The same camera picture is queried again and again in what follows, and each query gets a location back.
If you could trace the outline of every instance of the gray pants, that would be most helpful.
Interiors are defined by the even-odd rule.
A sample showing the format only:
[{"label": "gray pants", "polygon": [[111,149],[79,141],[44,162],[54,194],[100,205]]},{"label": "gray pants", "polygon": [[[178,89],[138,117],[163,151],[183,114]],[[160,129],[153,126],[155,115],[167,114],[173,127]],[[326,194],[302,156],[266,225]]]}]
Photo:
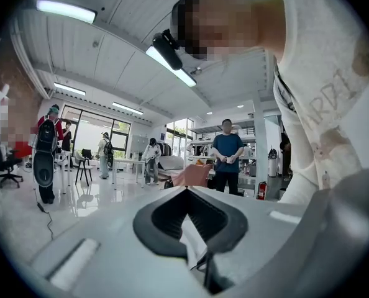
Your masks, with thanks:
[{"label": "gray pants", "polygon": [[100,171],[102,171],[102,178],[109,177],[109,169],[107,168],[107,156],[100,156]]},{"label": "gray pants", "polygon": [[150,183],[150,170],[153,168],[154,183],[158,183],[158,166],[154,159],[150,159],[146,167],[146,183]]}]

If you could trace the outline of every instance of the black rubber cover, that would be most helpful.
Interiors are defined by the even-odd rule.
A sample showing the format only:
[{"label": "black rubber cover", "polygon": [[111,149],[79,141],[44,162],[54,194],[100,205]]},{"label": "black rubber cover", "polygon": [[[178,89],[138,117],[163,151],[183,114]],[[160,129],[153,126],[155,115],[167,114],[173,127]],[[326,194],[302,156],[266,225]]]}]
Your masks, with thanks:
[{"label": "black rubber cover", "polygon": [[171,194],[140,209],[134,219],[134,232],[152,252],[184,258],[186,246],[179,242],[181,225],[189,215],[209,254],[232,250],[248,230],[241,211],[193,189]]}]

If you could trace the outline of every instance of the white jacket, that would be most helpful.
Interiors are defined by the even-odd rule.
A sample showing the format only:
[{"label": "white jacket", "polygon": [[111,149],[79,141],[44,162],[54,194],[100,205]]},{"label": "white jacket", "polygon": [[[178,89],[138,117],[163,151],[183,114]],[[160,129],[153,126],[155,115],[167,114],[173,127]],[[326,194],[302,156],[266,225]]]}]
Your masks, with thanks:
[{"label": "white jacket", "polygon": [[142,155],[142,160],[145,160],[146,163],[152,158],[155,157],[155,164],[157,165],[160,162],[161,149],[158,144],[155,144],[154,147],[147,145],[145,152]]}]

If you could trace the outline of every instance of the brick wall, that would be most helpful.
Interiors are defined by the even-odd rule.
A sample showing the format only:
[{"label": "brick wall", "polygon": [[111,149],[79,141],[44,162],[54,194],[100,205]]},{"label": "brick wall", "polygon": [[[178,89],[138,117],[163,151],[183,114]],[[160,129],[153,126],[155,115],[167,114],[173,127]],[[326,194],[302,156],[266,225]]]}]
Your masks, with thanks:
[{"label": "brick wall", "polygon": [[0,90],[8,84],[9,108],[7,121],[1,122],[1,142],[15,147],[15,142],[29,140],[30,128],[37,124],[42,97],[35,90],[17,58],[10,36],[0,40]]}]

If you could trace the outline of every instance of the red jacket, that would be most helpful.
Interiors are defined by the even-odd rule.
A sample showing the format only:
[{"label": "red jacket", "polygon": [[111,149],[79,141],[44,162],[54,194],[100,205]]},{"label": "red jacket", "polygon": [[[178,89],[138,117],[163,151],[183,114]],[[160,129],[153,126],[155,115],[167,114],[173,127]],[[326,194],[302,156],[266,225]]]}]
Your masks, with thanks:
[{"label": "red jacket", "polygon": [[[41,124],[44,122],[45,116],[42,116],[40,120],[38,121],[37,125],[37,131],[35,133],[38,133],[38,128],[41,126]],[[58,134],[58,140],[63,140],[63,130],[62,130],[62,122],[59,120],[56,125],[56,133]]]}]

